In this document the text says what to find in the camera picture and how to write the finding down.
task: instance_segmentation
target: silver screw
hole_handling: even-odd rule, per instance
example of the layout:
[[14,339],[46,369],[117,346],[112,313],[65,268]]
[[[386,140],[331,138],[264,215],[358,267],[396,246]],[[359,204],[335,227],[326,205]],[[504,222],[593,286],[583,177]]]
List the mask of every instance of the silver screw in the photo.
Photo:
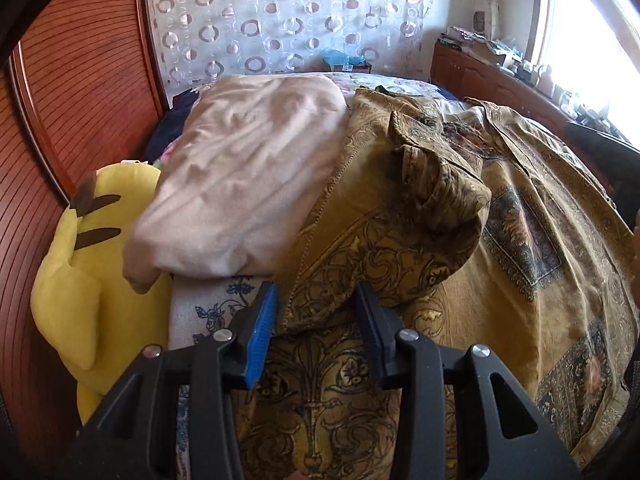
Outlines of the silver screw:
[[476,357],[489,357],[491,349],[487,345],[473,345],[471,351]]
[[147,359],[155,359],[161,352],[162,347],[160,345],[147,345],[144,347],[142,355]]
[[234,336],[234,333],[231,332],[231,330],[229,330],[228,328],[221,328],[220,330],[216,330],[213,333],[213,339],[215,339],[220,343],[231,341],[233,336]]
[[420,337],[420,335],[415,330],[412,330],[411,328],[403,328],[398,333],[402,341],[415,341]]

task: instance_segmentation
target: gold floral pattern fabric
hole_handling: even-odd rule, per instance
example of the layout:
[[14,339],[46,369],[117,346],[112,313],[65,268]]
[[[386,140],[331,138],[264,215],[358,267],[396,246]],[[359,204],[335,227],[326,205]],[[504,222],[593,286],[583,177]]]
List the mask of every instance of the gold floral pattern fabric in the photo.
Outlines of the gold floral pattern fabric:
[[[366,378],[359,280],[438,344],[489,344],[577,463],[593,457],[624,409],[638,334],[630,233],[545,136],[510,108],[356,92],[340,164],[275,277],[264,373],[234,399],[248,479],[388,478],[400,391]],[[453,478],[450,390],[446,409]]]

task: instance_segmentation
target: yellow plush toy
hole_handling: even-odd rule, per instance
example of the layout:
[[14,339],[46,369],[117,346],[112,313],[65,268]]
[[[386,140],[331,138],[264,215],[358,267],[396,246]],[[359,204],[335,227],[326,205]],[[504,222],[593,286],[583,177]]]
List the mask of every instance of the yellow plush toy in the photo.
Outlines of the yellow plush toy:
[[83,424],[143,347],[166,345],[171,279],[161,276],[140,295],[122,277],[124,241],[159,175],[147,164],[121,163],[83,181],[33,284],[33,319],[78,380]]

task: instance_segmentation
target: window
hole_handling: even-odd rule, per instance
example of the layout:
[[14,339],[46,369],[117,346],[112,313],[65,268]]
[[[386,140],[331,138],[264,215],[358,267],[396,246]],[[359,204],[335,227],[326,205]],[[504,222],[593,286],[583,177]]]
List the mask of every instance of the window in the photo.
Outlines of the window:
[[554,0],[541,64],[554,82],[577,92],[586,106],[607,118],[640,147],[634,108],[640,105],[640,75],[616,35],[590,0]]

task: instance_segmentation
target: brown blanket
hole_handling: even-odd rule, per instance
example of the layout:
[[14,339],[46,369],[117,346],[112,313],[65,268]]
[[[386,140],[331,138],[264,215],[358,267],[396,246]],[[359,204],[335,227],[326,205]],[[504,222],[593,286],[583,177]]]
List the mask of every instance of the brown blanket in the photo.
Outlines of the brown blanket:
[[161,271],[273,274],[337,164],[345,111],[322,75],[232,76],[203,92],[125,245],[134,290]]
[[580,466],[617,423],[638,335],[630,232],[557,139],[475,104],[450,116],[357,91],[340,165],[276,275],[264,373],[236,399],[248,479],[388,477],[400,392],[367,381],[358,280],[439,344],[492,346]]

